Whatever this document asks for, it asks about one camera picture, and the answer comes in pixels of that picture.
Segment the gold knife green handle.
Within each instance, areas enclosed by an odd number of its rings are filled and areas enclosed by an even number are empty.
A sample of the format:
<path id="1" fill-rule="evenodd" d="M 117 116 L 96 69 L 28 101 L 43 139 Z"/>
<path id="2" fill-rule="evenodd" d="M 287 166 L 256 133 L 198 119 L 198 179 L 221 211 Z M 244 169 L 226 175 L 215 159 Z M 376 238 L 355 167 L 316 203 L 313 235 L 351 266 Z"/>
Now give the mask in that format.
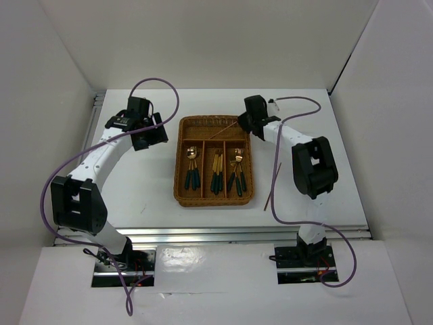
<path id="1" fill-rule="evenodd" d="M 215 193 L 215 189 L 216 189 L 218 160 L 219 160 L 219 155 L 215 154 L 214 155 L 214 161 L 212 164 L 212 181 L 211 181 L 211 185 L 210 185 L 210 191 L 212 193 Z"/>
<path id="2" fill-rule="evenodd" d="M 223 160 L 223 155 L 220 154 L 217 156 L 217 164 L 216 164 L 216 170 L 214 172 L 214 178 L 212 180 L 212 192 L 215 195 L 218 195 L 222 186 L 220 185 L 221 183 L 221 173 L 222 173 L 222 160 Z"/>

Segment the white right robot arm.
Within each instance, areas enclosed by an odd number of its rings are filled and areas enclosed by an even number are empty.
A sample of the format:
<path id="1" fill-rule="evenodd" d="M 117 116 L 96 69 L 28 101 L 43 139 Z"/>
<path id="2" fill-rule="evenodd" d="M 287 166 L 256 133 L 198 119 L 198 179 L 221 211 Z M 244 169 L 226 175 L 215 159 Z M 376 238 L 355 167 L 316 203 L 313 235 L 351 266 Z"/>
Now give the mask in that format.
<path id="1" fill-rule="evenodd" d="M 286 125 L 286 122 L 293 118 L 318 113 L 321 104 L 304 96 L 283 97 L 283 100 L 306 100 L 317 108 L 281 119 L 268 112 L 268 105 L 276 105 L 280 100 L 282 98 L 268 102 L 261 95 L 245 98 L 246 111 L 238 116 L 237 122 L 246 133 L 252 133 L 264 142 L 275 144 L 271 204 L 275 203 L 279 152 L 283 148 L 291 154 L 294 185 L 302 195 L 309 198 L 306 220 L 283 221 L 277 217 L 274 206 L 271 211 L 277 222 L 300 226 L 296 237 L 295 257 L 300 264 L 311 265 L 327 246 L 323 205 L 338 180 L 338 170 L 326 137 L 311 137 Z"/>

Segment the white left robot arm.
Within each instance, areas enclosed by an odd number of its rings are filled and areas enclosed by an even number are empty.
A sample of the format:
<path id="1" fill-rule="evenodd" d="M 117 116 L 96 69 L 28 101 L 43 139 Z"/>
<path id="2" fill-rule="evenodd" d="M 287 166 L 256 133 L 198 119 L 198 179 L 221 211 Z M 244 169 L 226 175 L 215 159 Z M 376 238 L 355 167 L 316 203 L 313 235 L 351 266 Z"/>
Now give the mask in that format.
<path id="1" fill-rule="evenodd" d="M 161 123 L 153 103 L 146 98 L 130 97 L 127 108 L 106 123 L 98 147 L 69 175 L 54 177 L 50 185 L 54 223 L 81 232 L 93 244 L 107 248 L 105 258 L 119 270 L 130 268 L 138 254 L 131 240 L 109 223 L 101 191 L 127 151 L 167 142 Z"/>

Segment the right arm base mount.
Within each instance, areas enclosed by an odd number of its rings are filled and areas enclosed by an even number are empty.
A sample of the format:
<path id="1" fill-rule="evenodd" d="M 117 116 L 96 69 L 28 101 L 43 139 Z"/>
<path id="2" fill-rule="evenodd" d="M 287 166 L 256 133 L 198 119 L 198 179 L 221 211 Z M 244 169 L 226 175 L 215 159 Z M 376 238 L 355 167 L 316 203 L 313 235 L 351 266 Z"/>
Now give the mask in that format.
<path id="1" fill-rule="evenodd" d="M 317 256 L 303 261 L 294 246 L 275 247 L 274 254 L 268 259 L 277 268 L 278 284 L 305 284 L 320 282 L 338 282 L 338 271 L 331 246 Z"/>

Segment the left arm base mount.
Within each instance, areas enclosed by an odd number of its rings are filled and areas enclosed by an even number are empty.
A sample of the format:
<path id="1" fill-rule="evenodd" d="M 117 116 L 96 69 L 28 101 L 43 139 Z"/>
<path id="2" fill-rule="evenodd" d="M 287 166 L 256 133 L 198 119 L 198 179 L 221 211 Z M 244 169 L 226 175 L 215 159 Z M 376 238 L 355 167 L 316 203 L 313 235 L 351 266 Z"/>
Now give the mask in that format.
<path id="1" fill-rule="evenodd" d="M 122 283 L 114 262 L 106 252 L 98 250 L 91 252 L 88 248 L 83 249 L 84 254 L 96 259 L 93 270 L 91 286 L 93 288 L 114 288 L 121 287 Z M 156 251 L 135 251 L 132 261 L 128 263 L 117 262 L 122 277 L 127 287 L 151 287 L 154 286 L 154 271 L 156 266 Z"/>

